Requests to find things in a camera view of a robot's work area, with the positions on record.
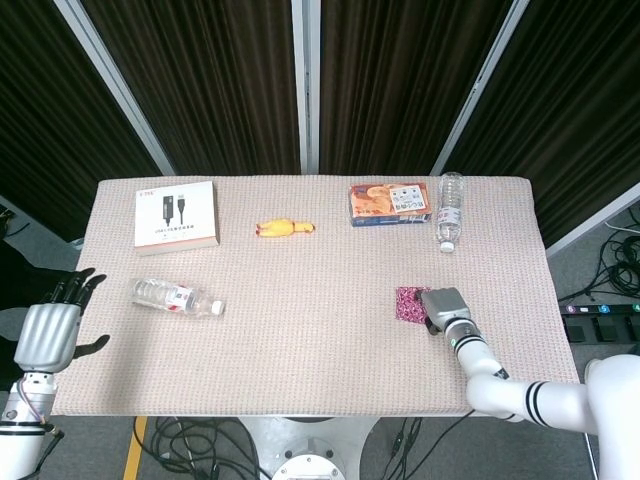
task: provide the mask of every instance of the red patterned cloth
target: red patterned cloth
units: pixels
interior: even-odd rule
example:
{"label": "red patterned cloth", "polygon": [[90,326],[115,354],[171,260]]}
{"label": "red patterned cloth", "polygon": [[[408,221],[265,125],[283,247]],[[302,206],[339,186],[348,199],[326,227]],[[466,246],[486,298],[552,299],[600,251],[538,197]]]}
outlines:
{"label": "red patterned cloth", "polygon": [[396,288],[396,318],[412,323],[422,323],[427,312],[422,302],[417,298],[419,292],[428,292],[429,287],[398,287]]}

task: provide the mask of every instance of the yellow floor tape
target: yellow floor tape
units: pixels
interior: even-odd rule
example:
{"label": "yellow floor tape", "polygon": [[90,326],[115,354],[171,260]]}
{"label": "yellow floor tape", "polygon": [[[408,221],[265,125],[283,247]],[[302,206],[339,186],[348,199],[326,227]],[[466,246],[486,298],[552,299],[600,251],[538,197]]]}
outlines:
{"label": "yellow floor tape", "polygon": [[[144,442],[144,433],[147,429],[147,417],[136,417],[136,423],[133,428],[135,428],[135,431],[138,433],[138,438]],[[127,455],[127,466],[124,468],[122,480],[136,480],[141,454],[142,448],[140,448],[140,444],[132,432],[131,443],[129,444],[129,455]]]}

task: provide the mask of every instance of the bottle label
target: bottle label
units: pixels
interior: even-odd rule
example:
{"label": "bottle label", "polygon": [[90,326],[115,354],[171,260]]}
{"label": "bottle label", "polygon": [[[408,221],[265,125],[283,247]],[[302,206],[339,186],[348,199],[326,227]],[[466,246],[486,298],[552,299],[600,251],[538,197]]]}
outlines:
{"label": "bottle label", "polygon": [[172,288],[169,293],[167,293],[167,298],[165,302],[167,304],[167,308],[172,312],[181,312],[187,306],[187,300],[189,300],[189,296],[193,293],[193,289],[184,288],[184,287],[175,287]]}
{"label": "bottle label", "polygon": [[453,223],[460,225],[462,214],[459,208],[442,207],[438,210],[438,223]]}

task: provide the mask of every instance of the rubber chicken toy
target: rubber chicken toy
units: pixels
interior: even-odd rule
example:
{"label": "rubber chicken toy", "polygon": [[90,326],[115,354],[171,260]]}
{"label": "rubber chicken toy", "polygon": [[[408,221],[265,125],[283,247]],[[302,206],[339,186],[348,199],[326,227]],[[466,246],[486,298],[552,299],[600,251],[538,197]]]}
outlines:
{"label": "rubber chicken toy", "polygon": [[316,229],[311,223],[299,223],[288,218],[278,218],[256,225],[256,235],[259,237],[287,237],[294,233],[311,233]]}

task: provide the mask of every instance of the black curtain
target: black curtain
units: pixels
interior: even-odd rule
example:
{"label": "black curtain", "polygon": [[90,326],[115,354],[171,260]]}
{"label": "black curtain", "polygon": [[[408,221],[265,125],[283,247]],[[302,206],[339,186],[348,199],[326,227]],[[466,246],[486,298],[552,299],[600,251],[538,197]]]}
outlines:
{"label": "black curtain", "polygon": [[157,175],[53,2],[0,2],[0,194],[65,240],[97,183]]}
{"label": "black curtain", "polygon": [[320,171],[426,175],[510,2],[322,2]]}
{"label": "black curtain", "polygon": [[83,4],[179,174],[300,172],[290,0]]}
{"label": "black curtain", "polygon": [[547,245],[640,181],[640,2],[531,2],[446,169],[530,179]]}

